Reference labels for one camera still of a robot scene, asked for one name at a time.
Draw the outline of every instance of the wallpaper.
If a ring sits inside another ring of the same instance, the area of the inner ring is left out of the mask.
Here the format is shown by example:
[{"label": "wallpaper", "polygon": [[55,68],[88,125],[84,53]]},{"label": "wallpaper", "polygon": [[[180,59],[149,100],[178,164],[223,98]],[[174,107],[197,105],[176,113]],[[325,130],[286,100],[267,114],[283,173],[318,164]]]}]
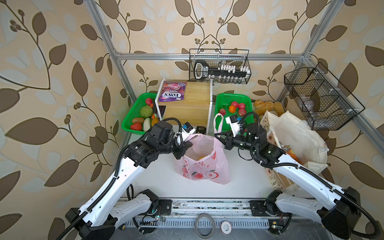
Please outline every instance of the wallpaper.
[{"label": "wallpaper", "polygon": [[327,0],[96,0],[123,53],[302,53]]},{"label": "wallpaper", "polygon": [[[185,61],[122,61],[134,92],[157,93],[162,78],[187,81],[189,65]],[[238,93],[249,96],[253,101],[274,101],[283,90],[284,74],[293,70],[292,61],[250,61],[252,70],[248,84],[213,84],[213,100],[220,93]]]},{"label": "wallpaper", "polygon": [[131,101],[80,1],[0,0],[0,24],[0,239],[56,239],[108,178]]},{"label": "wallpaper", "polygon": [[[361,114],[384,133],[384,1],[367,3],[346,0],[312,57],[327,66],[363,103],[366,109]],[[335,84],[348,92],[337,80]],[[287,109],[304,119],[291,98]],[[361,205],[377,221],[384,222],[384,157],[352,121],[338,131],[319,134],[330,149],[329,167],[323,176],[343,188],[358,190]],[[373,227],[362,216],[355,230],[372,233]],[[362,238],[352,235],[351,239]]]}]

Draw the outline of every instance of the robotic arm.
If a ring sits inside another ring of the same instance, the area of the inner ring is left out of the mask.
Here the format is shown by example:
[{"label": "robotic arm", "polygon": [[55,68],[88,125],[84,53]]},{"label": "robotic arm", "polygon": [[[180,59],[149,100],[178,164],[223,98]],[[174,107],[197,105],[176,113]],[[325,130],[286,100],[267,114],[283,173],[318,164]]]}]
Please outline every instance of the robotic arm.
[{"label": "robotic arm", "polygon": [[[247,134],[244,135],[245,118],[250,115],[256,117],[257,123],[248,124]],[[179,124],[177,133],[174,133],[172,125],[166,122],[169,120]],[[231,126],[231,131],[215,134],[225,149],[238,147],[250,151],[256,163],[287,176],[315,198],[304,199],[275,190],[267,197],[263,206],[263,210],[268,214],[289,212],[312,219],[322,223],[332,234],[342,239],[348,239],[352,233],[364,238],[377,238],[380,235],[376,221],[360,206],[360,195],[356,190],[351,187],[343,189],[324,180],[296,162],[284,150],[268,143],[266,131],[260,127],[256,113],[247,113],[242,118],[227,117],[226,121]],[[168,118],[158,122],[140,139],[124,147],[119,154],[114,173],[97,193],[80,208],[72,208],[67,212],[66,218],[71,224],[57,240],[62,239],[73,227],[84,240],[109,239],[115,229],[129,219],[142,213],[157,213],[159,198],[149,189],[135,198],[132,196],[133,199],[128,202],[120,204],[118,200],[159,154],[173,153],[176,159],[180,159],[192,146],[189,141],[184,142],[183,139],[194,132],[195,129],[188,122],[182,126],[177,119]],[[361,213],[372,222],[374,233],[364,234],[353,230]],[[144,232],[134,218],[133,221],[139,231]]]}]

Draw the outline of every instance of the bread roll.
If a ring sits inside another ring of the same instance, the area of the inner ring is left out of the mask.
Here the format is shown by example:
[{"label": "bread roll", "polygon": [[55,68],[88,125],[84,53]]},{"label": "bread roll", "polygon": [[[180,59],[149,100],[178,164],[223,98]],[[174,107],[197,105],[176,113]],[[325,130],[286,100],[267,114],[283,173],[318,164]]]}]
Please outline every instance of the bread roll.
[{"label": "bread roll", "polygon": [[275,112],[277,113],[278,116],[281,116],[283,115],[283,113],[285,113],[281,102],[275,102]]},{"label": "bread roll", "polygon": [[257,113],[257,115],[261,116],[264,115],[266,111],[270,111],[271,109],[268,106],[264,106],[258,109],[255,109],[254,112]]},{"label": "bread roll", "polygon": [[275,104],[272,101],[265,101],[265,105],[268,106],[271,111],[275,108]]},{"label": "bread roll", "polygon": [[259,100],[256,100],[254,104],[255,104],[255,108],[256,108],[256,109],[258,109],[258,108],[261,108],[261,107],[264,107],[264,106],[265,106],[265,102],[264,102],[263,100],[261,100],[261,99],[259,99]]}]

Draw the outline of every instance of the black wire basket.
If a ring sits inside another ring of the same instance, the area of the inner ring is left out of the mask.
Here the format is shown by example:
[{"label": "black wire basket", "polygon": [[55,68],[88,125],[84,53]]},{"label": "black wire basket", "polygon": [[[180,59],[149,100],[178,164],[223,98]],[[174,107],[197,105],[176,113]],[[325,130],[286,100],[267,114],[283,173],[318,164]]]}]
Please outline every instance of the black wire basket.
[{"label": "black wire basket", "polygon": [[247,84],[252,75],[249,50],[189,50],[189,81]]},{"label": "black wire basket", "polygon": [[[328,82],[327,73],[337,80],[337,86]],[[315,68],[300,68],[285,74],[284,84],[312,130],[339,130],[365,109],[321,63]]]}]

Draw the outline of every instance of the purple candy bag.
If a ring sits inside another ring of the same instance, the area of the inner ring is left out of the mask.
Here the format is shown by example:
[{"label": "purple candy bag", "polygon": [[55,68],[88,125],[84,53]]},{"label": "purple candy bag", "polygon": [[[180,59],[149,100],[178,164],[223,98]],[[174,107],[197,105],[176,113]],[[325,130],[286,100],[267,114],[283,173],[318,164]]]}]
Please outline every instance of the purple candy bag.
[{"label": "purple candy bag", "polygon": [[159,102],[173,102],[184,100],[184,90],[186,83],[181,82],[164,82]]}]

